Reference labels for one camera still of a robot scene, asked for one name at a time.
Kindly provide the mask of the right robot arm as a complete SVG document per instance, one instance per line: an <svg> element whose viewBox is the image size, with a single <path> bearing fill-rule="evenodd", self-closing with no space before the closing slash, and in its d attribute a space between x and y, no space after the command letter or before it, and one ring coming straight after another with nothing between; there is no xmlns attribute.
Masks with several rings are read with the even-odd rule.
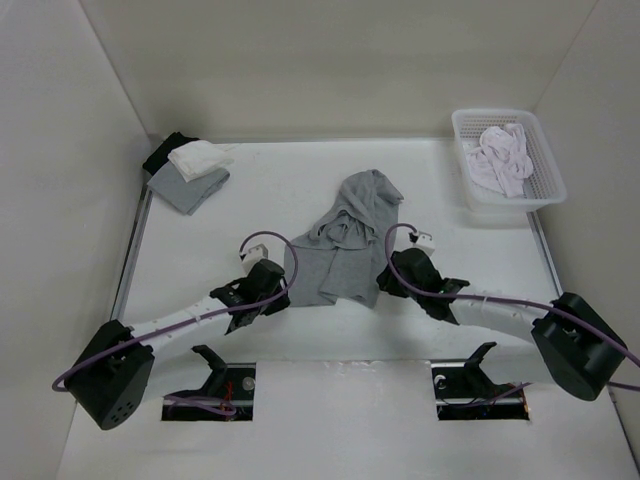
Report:
<svg viewBox="0 0 640 480"><path fill-rule="evenodd" d="M410 298L426 314L456 326L477 326L530 342L561 389L595 400L625 359L639 357L579 295L564 293L549 304L478 293L470 283L443 277L419 248L386 252L379 289Z"/></svg>

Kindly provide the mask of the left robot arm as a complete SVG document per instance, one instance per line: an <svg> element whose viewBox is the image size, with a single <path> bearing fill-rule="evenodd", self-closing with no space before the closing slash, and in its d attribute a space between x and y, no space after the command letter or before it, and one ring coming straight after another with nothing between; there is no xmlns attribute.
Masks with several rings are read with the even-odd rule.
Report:
<svg viewBox="0 0 640 480"><path fill-rule="evenodd" d="M223 409L205 404L224 387L226 364L206 343L251 325L289 304L285 271L262 259L249 273L212 290L201 300L164 318L126 326L119 320L103 324L70 370L54 384L69 392L97 426L111 430L128 420L141 403L166 395L151 377L160 365L187 352L206 362L190 375L193 390L179 387L173 394L179 405L203 405L213 414L229 416Z"/></svg>

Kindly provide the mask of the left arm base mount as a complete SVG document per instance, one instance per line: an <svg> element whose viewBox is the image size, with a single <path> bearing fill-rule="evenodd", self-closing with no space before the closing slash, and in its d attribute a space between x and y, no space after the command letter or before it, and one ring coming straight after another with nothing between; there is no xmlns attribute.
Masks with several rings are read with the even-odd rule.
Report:
<svg viewBox="0 0 640 480"><path fill-rule="evenodd" d="M252 421L256 390L255 363L227 363L206 345L192 351L208 368L200 386L170 393L163 401L165 422Z"/></svg>

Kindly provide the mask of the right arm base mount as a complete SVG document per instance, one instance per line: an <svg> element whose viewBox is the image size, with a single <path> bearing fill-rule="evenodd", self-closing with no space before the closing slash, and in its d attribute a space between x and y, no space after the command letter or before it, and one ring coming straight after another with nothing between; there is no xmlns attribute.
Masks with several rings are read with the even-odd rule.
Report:
<svg viewBox="0 0 640 480"><path fill-rule="evenodd" d="M481 369L485 356L496 345L486 342L466 359L430 364L440 421L530 420L524 395L527 383L496 384Z"/></svg>

